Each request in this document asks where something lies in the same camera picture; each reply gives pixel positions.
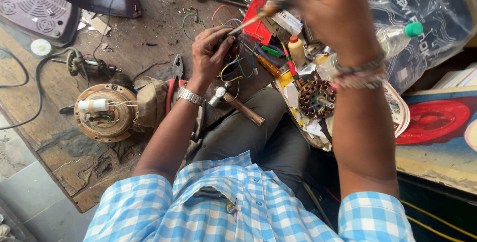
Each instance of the blue checkered shirt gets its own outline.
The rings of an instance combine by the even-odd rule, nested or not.
[[[217,197],[200,194],[216,190]],[[236,213],[226,212],[226,200]],[[177,174],[143,175],[111,185],[84,241],[410,241],[413,234],[396,198],[358,192],[341,203],[335,233],[303,208],[272,171],[249,152],[199,161]]]

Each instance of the grey floor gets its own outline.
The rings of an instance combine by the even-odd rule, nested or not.
[[[0,130],[0,198],[39,242],[82,241],[98,207],[79,213],[13,129]]]

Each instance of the grey trousers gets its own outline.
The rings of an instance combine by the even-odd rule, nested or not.
[[[265,119],[257,126],[234,111],[220,125],[207,132],[188,158],[187,165],[200,160],[221,160],[250,150],[252,163],[277,177],[296,194],[301,187],[310,145],[286,113],[283,97],[272,88],[264,88],[245,105]]]

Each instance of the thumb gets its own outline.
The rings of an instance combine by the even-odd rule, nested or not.
[[[234,43],[235,37],[230,36],[229,38],[223,40],[223,42],[218,47],[215,54],[210,58],[212,62],[222,62],[224,60],[225,55],[229,51],[232,43]]]

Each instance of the wrist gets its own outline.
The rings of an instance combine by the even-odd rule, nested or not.
[[[339,65],[342,67],[358,67],[382,57],[382,49],[375,39],[370,44],[353,46],[338,51]]]
[[[206,92],[207,88],[210,85],[210,83],[207,83],[203,81],[202,79],[196,79],[192,77],[188,82],[186,89],[189,90],[192,93],[195,93],[201,97],[203,97]]]

